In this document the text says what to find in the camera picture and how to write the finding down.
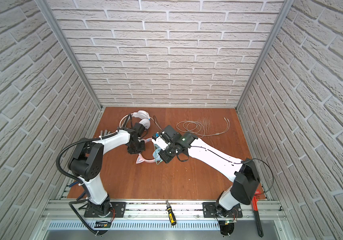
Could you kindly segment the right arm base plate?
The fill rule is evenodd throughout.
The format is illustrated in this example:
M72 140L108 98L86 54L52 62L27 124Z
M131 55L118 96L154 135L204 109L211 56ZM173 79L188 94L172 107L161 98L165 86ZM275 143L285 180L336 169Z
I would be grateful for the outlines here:
M240 204L235 205L231 210L226 210L215 202L202 203L204 218L233 218L238 219L243 217Z

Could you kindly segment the pink blue cat-ear headphones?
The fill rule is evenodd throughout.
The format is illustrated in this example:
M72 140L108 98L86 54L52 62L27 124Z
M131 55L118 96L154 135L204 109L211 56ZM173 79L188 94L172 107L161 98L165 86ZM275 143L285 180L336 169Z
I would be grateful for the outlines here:
M135 163L137 165L139 164L161 164L164 162L164 160L160 157L160 151L161 148L158 146L155 146L152 142L152 138L147 139L141 139L145 141L145 151L143 151L141 154L138 154Z

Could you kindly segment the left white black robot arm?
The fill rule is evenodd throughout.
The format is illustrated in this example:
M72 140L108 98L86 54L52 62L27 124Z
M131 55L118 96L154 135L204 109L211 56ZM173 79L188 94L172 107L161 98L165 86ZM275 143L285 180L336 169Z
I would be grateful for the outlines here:
M141 153L145 150L145 143L141 140L144 132L143 127L138 130L123 128L93 140L84 138L75 147L68 168L85 190L88 205L100 215L107 215L110 211L110 198L100 177L104 154L122 145L127 146L129 154Z

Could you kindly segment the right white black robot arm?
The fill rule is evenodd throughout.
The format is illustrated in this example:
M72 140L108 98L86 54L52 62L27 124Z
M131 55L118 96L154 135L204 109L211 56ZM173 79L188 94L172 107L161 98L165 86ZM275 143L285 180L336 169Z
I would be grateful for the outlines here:
M223 174L232 186L224 191L217 204L224 210L230 211L238 204L250 205L260 184L259 173L252 159L241 160L229 156L205 143L191 133L181 135L173 127L152 137L154 145L160 148L159 157L169 163L180 154L195 158Z

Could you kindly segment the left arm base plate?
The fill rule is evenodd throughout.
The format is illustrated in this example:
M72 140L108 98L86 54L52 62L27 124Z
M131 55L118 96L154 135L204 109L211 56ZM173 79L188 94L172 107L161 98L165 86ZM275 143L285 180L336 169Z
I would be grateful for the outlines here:
M96 205L88 202L84 217L86 218L123 218L126 208L126 202L106 202L102 205Z

